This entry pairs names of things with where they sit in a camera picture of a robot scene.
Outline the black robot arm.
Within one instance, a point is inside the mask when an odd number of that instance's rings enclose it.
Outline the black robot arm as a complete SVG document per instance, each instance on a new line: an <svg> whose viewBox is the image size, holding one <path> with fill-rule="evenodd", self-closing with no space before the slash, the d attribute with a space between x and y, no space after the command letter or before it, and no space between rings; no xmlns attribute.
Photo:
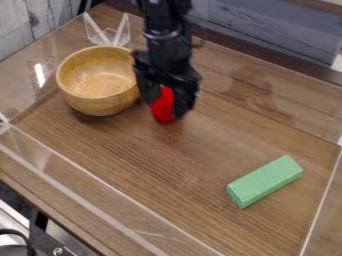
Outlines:
<svg viewBox="0 0 342 256"><path fill-rule="evenodd" d="M136 0L143 13L146 50L135 50L134 72L154 118L171 123L192 110L202 76L191 65L191 0Z"/></svg>

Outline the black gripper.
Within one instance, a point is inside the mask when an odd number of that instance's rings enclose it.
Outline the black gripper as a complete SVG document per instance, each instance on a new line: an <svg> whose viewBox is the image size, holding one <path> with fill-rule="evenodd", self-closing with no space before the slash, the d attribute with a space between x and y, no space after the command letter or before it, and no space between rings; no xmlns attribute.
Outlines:
<svg viewBox="0 0 342 256"><path fill-rule="evenodd" d="M191 65L192 43L188 29L168 33L143 30L147 49L132 52L134 72L142 98L151 104L162 95L160 85L174 88L174 116L182 119L192 110L199 93L200 74Z"/></svg>

